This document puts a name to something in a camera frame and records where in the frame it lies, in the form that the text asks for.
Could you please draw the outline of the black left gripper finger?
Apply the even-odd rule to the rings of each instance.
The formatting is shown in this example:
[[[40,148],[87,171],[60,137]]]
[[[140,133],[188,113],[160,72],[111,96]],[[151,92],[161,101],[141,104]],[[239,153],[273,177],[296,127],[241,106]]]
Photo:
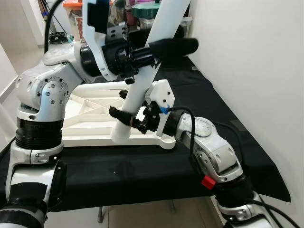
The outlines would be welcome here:
[[[167,38],[150,43],[152,55],[161,61],[193,54],[198,48],[195,38]]]
[[[140,29],[133,32],[133,48],[143,48],[148,43],[154,43],[155,41],[149,41],[150,29]]]

